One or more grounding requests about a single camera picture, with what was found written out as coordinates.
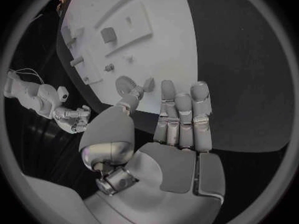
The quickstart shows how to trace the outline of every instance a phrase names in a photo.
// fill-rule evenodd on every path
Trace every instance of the black background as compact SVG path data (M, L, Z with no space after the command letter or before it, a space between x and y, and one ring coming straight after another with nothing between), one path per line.
M5 27L8 21L13 18L17 7L26 0L0 0L1 7L1 33L6 34ZM270 0L273 6L279 10L279 13L284 16L288 22L286 23L289 29L292 29L292 36L298 37L299 24L298 16L298 0ZM288 192L270 213L270 215L262 222L263 224L277 223L284 221L286 223L297 223L299 217L297 215L296 201L298 199L297 187L299 186L299 175L297 174ZM11 223L21 220L25 223L35 223L34 218L20 204L17 197L11 191L9 185L3 175L0 175L1 187L1 202L2 202L2 218L8 219Z

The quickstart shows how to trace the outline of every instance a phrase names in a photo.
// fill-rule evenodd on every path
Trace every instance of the dark background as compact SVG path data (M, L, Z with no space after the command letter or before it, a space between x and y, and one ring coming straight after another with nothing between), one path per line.
M4 27L8 21L13 18L12 14L15 13L16 8L25 0L1 0L1 33L4 33ZM297 0L271 0L273 6L278 9L282 16L288 22L287 25L293 29L293 36L298 37L298 21L297 21ZM34 219L22 207L18 199L15 197L10 187L7 185L3 175L0 176L1 183L1 199L2 199L2 218L14 223L18 220L25 221L26 223L35 223ZM277 207L270 213L270 215L262 222L264 224L276 223L283 220L286 223L296 223L299 217L297 216L296 200L298 198L297 186L299 185L299 175L296 175L290 189L283 197Z

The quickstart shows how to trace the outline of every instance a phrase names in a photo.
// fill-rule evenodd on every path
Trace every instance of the white robot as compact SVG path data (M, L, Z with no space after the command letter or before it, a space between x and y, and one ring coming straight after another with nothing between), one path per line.
M122 99L88 125L90 109L62 107L64 93L50 85L24 82L9 72L4 94L54 118L69 133L84 131L79 145L83 162L99 172L99 191L85 204L101 223L213 223L224 201L225 178L219 157L209 152L208 86L197 82L190 95L176 94L172 81L164 80L153 142L134 153L130 115L144 92L153 89L152 82L146 84L140 87L129 77L119 77L116 86Z

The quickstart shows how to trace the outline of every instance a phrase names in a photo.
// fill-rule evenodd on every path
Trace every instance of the robotic hand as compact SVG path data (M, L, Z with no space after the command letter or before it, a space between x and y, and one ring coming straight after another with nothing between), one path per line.
M15 71L9 71L4 96L17 98L25 108L32 109L45 118L53 118L58 126L68 133L86 130L90 108L83 106L73 111L63 107L62 103L68 98L68 92L64 87L55 90L51 85L26 82Z
M100 190L86 201L101 223L214 221L224 200L225 178L219 157L209 152L209 89L198 82L190 93L177 95L172 81L162 82L154 142L134 155L128 114L137 107L137 97L126 94L90 123L80 150L85 165L102 173Z

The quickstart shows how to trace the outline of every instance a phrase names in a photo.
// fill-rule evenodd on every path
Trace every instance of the wire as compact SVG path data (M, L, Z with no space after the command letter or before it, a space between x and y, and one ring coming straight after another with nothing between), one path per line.
M39 78L39 81L42 83L42 84L45 84L43 79L41 78L41 76L32 68L22 68L22 69L18 69L18 70L13 70L13 69L9 69L9 71L11 72L15 72L16 74L23 74L23 75L34 75L34 76L37 76Z

